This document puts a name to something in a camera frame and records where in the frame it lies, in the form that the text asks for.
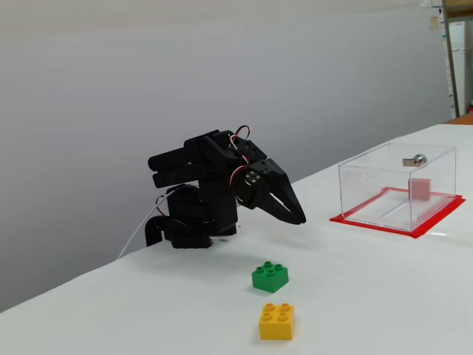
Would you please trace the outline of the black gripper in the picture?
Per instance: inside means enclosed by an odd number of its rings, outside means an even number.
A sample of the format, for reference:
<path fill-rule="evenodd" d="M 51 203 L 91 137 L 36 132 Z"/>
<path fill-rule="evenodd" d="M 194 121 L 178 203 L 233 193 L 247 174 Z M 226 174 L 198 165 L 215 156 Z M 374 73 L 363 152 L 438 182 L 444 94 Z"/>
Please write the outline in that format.
<path fill-rule="evenodd" d="M 282 222 L 306 223 L 303 208 L 285 172 L 250 140 L 230 138 L 230 145 L 244 163 L 231 174 L 232 190 L 240 205 L 261 209 Z"/>

